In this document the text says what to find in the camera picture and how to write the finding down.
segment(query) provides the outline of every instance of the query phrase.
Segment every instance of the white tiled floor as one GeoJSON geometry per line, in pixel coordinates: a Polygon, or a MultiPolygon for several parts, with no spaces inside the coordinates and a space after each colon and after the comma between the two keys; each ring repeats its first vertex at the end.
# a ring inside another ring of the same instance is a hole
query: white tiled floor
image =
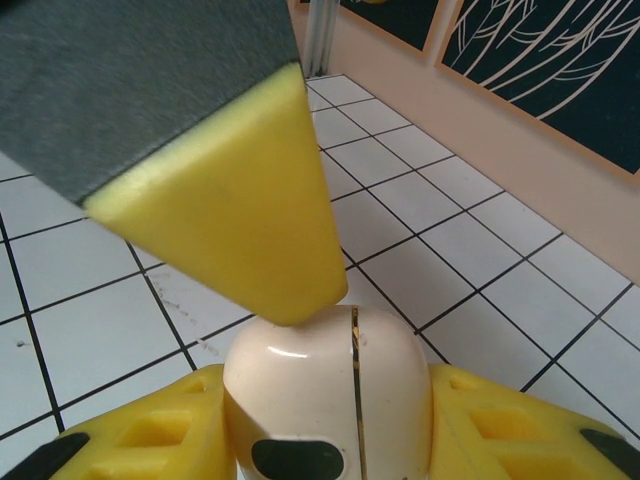
{"type": "MultiPolygon", "coordinates": [[[[640,445],[640,288],[348,78],[309,96],[344,302],[640,445]]],[[[0,474],[58,427],[223,362],[249,316],[26,174],[0,155],[0,474]]]]}

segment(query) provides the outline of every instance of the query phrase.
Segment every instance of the yellow foam block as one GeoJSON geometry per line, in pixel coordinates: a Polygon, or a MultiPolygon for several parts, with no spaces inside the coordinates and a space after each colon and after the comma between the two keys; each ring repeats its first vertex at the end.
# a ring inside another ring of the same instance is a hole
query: yellow foam block
{"type": "Polygon", "coordinates": [[[53,480],[235,480],[227,442],[222,366],[67,430],[89,442],[53,480]]]}
{"type": "Polygon", "coordinates": [[[429,480],[626,479],[580,434],[600,422],[449,365],[431,365],[429,480]]]}
{"type": "Polygon", "coordinates": [[[298,64],[94,195],[91,217],[280,325],[337,303],[346,275],[298,64]]]}

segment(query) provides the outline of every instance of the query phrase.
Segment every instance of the peach wall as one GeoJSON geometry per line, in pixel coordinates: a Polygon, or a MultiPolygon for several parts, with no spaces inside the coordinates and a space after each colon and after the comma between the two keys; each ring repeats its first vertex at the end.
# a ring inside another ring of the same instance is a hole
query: peach wall
{"type": "MultiPolygon", "coordinates": [[[[290,5],[302,45],[307,14],[290,5]]],[[[349,75],[640,283],[640,186],[439,72],[433,64],[454,8],[454,0],[440,0],[439,20],[432,27],[427,55],[422,57],[341,12],[330,73],[349,75]]]]}

